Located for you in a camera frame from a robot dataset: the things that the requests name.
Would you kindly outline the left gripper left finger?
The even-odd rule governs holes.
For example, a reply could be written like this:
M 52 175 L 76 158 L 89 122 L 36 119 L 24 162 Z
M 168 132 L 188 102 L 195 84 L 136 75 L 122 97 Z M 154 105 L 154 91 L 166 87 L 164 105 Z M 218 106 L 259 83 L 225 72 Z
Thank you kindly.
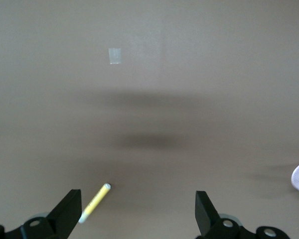
M 28 220 L 6 232 L 6 239 L 67 239 L 82 214 L 81 190 L 72 189 L 46 216 Z

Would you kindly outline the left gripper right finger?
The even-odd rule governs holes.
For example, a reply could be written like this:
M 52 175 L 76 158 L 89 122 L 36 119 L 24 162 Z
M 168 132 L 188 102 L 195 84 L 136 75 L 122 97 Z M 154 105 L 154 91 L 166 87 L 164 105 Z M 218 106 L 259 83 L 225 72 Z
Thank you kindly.
M 256 238 L 256 235 L 245 229 L 235 216 L 219 214 L 205 191 L 196 191 L 195 219 L 200 239 Z

